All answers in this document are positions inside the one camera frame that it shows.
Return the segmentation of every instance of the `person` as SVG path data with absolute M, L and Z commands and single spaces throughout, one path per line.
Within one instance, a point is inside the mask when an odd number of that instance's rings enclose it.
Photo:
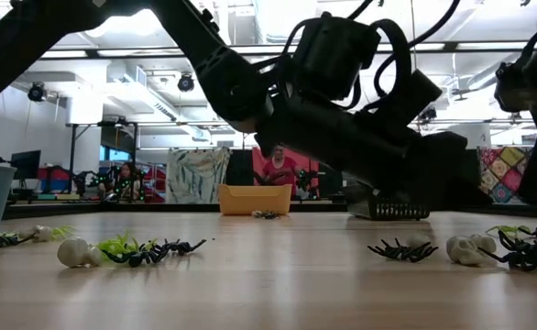
M 301 168 L 293 158 L 285 156 L 283 147 L 277 146 L 275 148 L 272 159 L 265 164 L 262 172 L 266 182 L 274 185 L 290 184 L 291 197 L 296 195 L 295 181 L 299 178 Z
M 122 183 L 123 182 L 133 182 L 134 184 L 134 200 L 138 199 L 138 197 L 140 196 L 140 181 L 139 180 L 133 180 L 132 178 L 134 177 L 134 173 L 136 173 L 136 169 L 134 168 L 134 166 L 132 165 L 132 162 L 130 161 L 127 161 L 124 163 L 124 165 L 122 165 L 122 167 L 120 168 L 120 174 L 118 175 L 118 186 L 120 186 L 120 193 L 119 193 L 119 198 L 120 199 L 123 199 L 123 198 L 126 198 L 126 199 L 129 199 L 130 197 L 130 185 L 128 184 L 126 187 L 122 187 Z M 100 183 L 98 186 L 97 186 L 97 189 L 99 190 L 100 194 L 106 196 L 106 195 L 109 195 L 110 193 L 113 193 L 114 192 L 114 186 L 112 186 L 111 184 L 108 184 L 107 186 L 103 183 Z

